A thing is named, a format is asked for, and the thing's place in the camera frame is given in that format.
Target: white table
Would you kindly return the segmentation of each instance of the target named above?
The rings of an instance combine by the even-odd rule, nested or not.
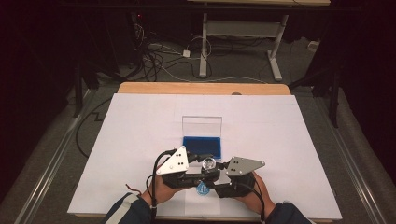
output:
[[[194,89],[205,84],[182,86]],[[216,84],[209,86],[213,90]],[[290,201],[316,220],[341,218],[291,95],[116,94],[68,213],[104,215],[128,191],[125,184],[144,190],[158,155],[180,147],[182,116],[197,115],[222,117],[223,161],[238,156],[266,162],[257,173],[276,203]],[[228,181],[226,175],[221,176],[223,181]],[[258,220],[258,215],[236,200],[219,199],[214,191],[203,197],[188,189],[160,204],[158,218]]]

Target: small blue object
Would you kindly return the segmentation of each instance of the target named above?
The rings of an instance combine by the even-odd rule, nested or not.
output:
[[[205,196],[206,194],[208,194],[210,191],[210,188],[208,188],[204,182],[201,182],[198,186],[197,186],[197,192],[199,195]]]
[[[221,159],[221,145],[219,137],[184,136],[183,146],[193,154],[212,154],[214,159]]]

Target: hand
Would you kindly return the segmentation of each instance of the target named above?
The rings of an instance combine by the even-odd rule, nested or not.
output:
[[[145,200],[149,206],[152,206],[151,197],[149,193],[152,195],[152,181],[148,187],[149,192],[146,190],[142,194],[142,199]],[[157,204],[164,203],[171,199],[175,193],[181,191],[183,189],[171,189],[163,183],[163,177],[160,175],[155,175],[155,198],[157,199]]]
[[[254,174],[254,178],[256,179],[257,183],[254,185],[254,189],[259,192],[262,192],[262,199],[264,200],[264,216],[267,218],[271,212],[275,208],[275,204],[273,201],[271,201],[270,195],[268,194],[267,187],[265,186],[264,182],[262,181],[262,178],[257,175],[255,172],[252,172]],[[260,199],[257,197],[257,195],[253,192],[250,192],[247,196],[245,197],[236,197],[236,200],[242,202],[245,204],[245,206],[250,209],[251,211],[260,214],[262,212],[262,203]]]

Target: jacket sleeve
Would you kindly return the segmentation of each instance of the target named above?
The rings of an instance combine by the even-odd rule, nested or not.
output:
[[[127,193],[108,211],[102,224],[150,223],[149,205],[139,196]]]
[[[266,224],[311,224],[292,203],[277,203],[275,209],[265,220]]]

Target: transparent container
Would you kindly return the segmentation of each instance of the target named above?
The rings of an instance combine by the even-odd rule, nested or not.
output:
[[[222,117],[183,116],[183,146],[194,154],[221,160]]]

